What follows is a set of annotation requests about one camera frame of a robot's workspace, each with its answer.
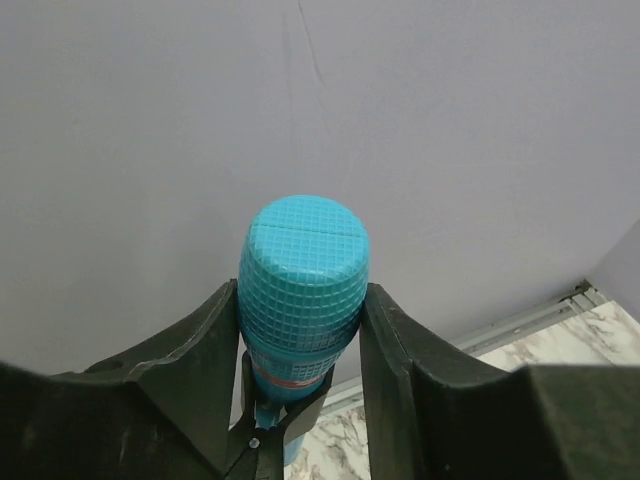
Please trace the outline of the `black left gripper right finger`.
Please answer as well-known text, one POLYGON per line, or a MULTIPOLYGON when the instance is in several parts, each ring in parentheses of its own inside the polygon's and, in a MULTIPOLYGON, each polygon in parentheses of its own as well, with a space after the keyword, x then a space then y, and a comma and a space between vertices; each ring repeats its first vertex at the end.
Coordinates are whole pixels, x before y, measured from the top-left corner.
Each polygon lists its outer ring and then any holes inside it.
POLYGON ((635 479, 635 367, 490 366, 407 315, 378 284, 360 314, 375 479, 635 479))

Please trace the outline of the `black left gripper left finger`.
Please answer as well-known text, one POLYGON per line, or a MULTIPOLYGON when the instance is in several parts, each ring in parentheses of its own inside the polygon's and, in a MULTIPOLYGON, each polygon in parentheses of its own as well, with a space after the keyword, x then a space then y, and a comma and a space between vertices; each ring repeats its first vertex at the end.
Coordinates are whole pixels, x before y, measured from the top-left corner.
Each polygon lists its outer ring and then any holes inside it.
POLYGON ((220 479, 238 347, 236 284, 81 373, 1 366, 5 479, 220 479))

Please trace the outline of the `black stand with blue mic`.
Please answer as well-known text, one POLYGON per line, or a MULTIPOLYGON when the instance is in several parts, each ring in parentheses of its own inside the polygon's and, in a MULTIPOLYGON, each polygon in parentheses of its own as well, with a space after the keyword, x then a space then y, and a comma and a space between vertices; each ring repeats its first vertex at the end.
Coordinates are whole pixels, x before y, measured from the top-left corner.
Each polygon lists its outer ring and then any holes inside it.
POLYGON ((247 353, 242 356, 242 415, 229 430, 224 477, 226 479, 282 479, 284 447, 316 424, 332 386, 333 370, 311 395, 284 410, 273 427, 258 426, 255 418, 260 391, 247 353))

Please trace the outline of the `blue handheld microphone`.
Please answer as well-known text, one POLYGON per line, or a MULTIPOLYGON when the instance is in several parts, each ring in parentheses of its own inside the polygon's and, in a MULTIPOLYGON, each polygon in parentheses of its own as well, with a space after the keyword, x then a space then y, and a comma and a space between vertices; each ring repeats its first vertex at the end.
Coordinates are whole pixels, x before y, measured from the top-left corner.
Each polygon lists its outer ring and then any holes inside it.
POLYGON ((359 328, 370 244, 361 220, 340 203, 292 195, 264 207, 243 245, 239 328, 263 397, 259 427, 316 391, 359 328))

